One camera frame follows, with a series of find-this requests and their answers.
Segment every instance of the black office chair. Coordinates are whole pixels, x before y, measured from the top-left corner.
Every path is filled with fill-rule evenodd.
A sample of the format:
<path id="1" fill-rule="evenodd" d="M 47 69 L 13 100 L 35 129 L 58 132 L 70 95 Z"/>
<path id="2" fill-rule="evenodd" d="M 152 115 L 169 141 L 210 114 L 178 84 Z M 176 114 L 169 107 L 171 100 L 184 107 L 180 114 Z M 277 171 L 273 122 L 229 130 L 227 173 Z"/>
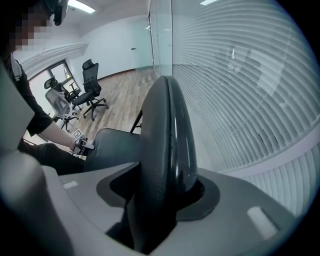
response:
<path id="1" fill-rule="evenodd" d="M 96 107 L 102 107 L 105 106 L 106 109 L 108 109 L 107 104 L 100 104 L 101 101 L 104 103 L 106 102 L 105 98 L 97 99 L 95 97 L 100 95 L 101 92 L 101 86 L 97 82 L 97 75 L 98 75 L 98 68 L 99 64 L 95 63 L 93 64 L 91 59 L 87 60 L 82 65 L 82 74 L 83 74 L 83 81 L 84 81 L 84 91 L 85 93 L 80 95 L 78 98 L 76 98 L 74 101 L 72 101 L 72 104 L 74 106 L 79 106 L 83 103 L 86 103 L 88 106 L 91 105 L 83 114 L 83 117 L 86 118 L 86 113 L 91 111 L 91 120 L 94 121 L 94 111 Z"/>
<path id="2" fill-rule="evenodd" d="M 73 100 L 75 100 L 80 93 L 80 89 L 75 89 L 74 86 L 71 84 L 72 91 L 68 91 L 61 82 L 58 82 L 56 77 L 53 76 L 44 83 L 44 88 L 46 89 L 51 87 L 58 93 L 63 93 L 64 98 L 67 102 L 71 103 Z M 82 110 L 81 107 L 73 105 L 72 110 L 75 109 L 75 107 L 78 107 L 79 110 Z"/>

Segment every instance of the person's arm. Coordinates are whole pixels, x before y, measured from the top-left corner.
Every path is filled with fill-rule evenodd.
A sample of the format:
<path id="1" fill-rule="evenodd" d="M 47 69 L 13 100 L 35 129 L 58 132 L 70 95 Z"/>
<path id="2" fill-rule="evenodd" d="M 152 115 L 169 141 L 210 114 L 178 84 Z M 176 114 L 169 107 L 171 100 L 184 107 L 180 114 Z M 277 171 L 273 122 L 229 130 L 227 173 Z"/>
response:
<path id="1" fill-rule="evenodd" d="M 33 136 L 34 134 L 40 134 L 51 142 L 69 147 L 71 150 L 74 150 L 75 139 L 62 131 L 56 125 L 56 123 L 53 122 L 52 118 L 43 111 L 41 106 L 39 106 L 32 94 L 27 75 L 25 74 L 21 65 L 20 68 L 22 75 L 19 81 L 16 82 L 17 89 L 34 112 L 34 117 L 27 127 L 30 135 Z"/>
<path id="2" fill-rule="evenodd" d="M 69 147 L 71 150 L 75 148 L 75 139 L 62 131 L 55 122 L 52 122 L 44 131 L 40 132 L 40 134 L 51 142 Z"/>

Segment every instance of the white wall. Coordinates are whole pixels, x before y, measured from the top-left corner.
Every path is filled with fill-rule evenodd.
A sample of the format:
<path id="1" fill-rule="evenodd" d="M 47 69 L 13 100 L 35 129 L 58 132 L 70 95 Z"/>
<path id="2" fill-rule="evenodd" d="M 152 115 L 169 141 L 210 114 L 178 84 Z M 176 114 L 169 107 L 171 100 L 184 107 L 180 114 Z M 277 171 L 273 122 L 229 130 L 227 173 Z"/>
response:
<path id="1" fill-rule="evenodd" d="M 72 75 L 74 75 L 73 72 L 75 68 L 72 66 L 72 63 L 68 62 L 68 56 L 74 56 L 75 52 L 78 52 L 76 53 L 76 56 L 78 56 L 83 54 L 83 52 L 72 49 L 72 47 L 69 46 L 81 43 L 79 34 L 79 28 L 70 24 L 63 23 L 60 26 L 42 27 L 39 32 L 34 34 L 34 39 L 28 41 L 27 46 L 22 46 L 13 53 L 14 58 L 22 64 L 29 79 L 48 66 L 63 59 L 66 59 L 68 67 Z M 34 63 L 40 62 L 40 65 L 32 69 L 31 72 L 27 72 L 24 62 L 30 59 L 34 59 Z M 74 75 L 74 78 L 80 89 L 84 92 L 81 77 Z"/>
<path id="2" fill-rule="evenodd" d="M 96 8 L 94 15 L 89 15 L 79 23 L 80 36 L 105 24 L 121 19 L 145 15 L 148 17 L 148 0 L 114 0 L 105 8 Z"/>
<path id="3" fill-rule="evenodd" d="M 68 59 L 72 74 L 83 81 L 82 64 L 88 59 L 99 63 L 98 79 L 125 70 L 152 66 L 148 18 L 124 18 L 100 26 L 80 38 L 88 43 L 83 56 Z"/>
<path id="4" fill-rule="evenodd" d="M 42 107 L 44 112 L 46 112 L 47 114 L 52 114 L 54 110 L 45 98 L 47 90 L 44 88 L 44 84 L 48 79 L 50 79 L 50 75 L 49 72 L 45 70 L 44 72 L 37 75 L 34 79 L 30 80 L 29 84 L 36 102 Z"/>

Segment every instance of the chair base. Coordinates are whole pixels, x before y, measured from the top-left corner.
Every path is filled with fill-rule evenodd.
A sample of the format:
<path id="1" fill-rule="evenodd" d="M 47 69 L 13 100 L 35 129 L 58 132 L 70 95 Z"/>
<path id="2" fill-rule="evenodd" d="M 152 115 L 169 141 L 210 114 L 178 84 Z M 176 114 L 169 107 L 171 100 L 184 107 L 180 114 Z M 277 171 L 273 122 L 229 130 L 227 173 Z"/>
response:
<path id="1" fill-rule="evenodd" d="M 83 118 L 86 118 L 86 113 L 88 113 L 89 111 L 91 111 L 91 120 L 94 121 L 94 111 L 95 111 L 95 108 L 96 107 L 105 107 L 106 109 L 109 108 L 109 106 L 107 104 L 100 104 L 100 102 L 104 102 L 106 103 L 106 99 L 105 98 L 102 98 L 102 99 L 96 99 L 96 98 L 93 98 L 94 100 L 96 100 L 97 102 L 93 102 L 92 100 L 90 100 L 90 104 L 91 106 L 84 112 L 83 114 Z"/>
<path id="2" fill-rule="evenodd" d="M 77 119 L 77 120 L 79 120 L 79 117 L 77 117 L 77 116 L 72 116 L 72 117 L 64 118 L 64 119 L 63 119 L 63 125 L 62 125 L 61 129 L 63 129 L 64 126 L 65 126 L 65 130 L 66 130 L 68 133 L 70 133 L 70 130 L 68 130 L 68 123 L 69 123 L 69 121 L 71 121 L 72 119 Z"/>

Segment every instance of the glass wall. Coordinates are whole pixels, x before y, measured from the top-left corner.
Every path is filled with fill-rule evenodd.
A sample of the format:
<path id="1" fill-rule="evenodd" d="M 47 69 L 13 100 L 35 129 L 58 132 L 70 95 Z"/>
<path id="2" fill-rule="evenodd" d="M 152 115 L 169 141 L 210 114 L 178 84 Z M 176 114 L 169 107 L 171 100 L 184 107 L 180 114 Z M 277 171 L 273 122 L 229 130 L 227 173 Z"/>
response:
<path id="1" fill-rule="evenodd" d="M 172 75 L 172 11 L 170 0 L 151 0 L 150 25 L 157 76 Z"/>
<path id="2" fill-rule="evenodd" d="M 320 181 L 320 68 L 303 33 L 275 0 L 171 0 L 172 27 L 169 3 L 155 0 L 159 73 L 167 28 L 198 166 L 305 212 Z"/>
<path id="3" fill-rule="evenodd" d="M 154 70 L 158 77 L 160 77 L 160 63 L 159 63 L 159 48 L 158 48 L 158 28 L 156 18 L 155 0 L 151 0 L 150 4 L 150 28 L 152 38 L 153 64 Z"/>

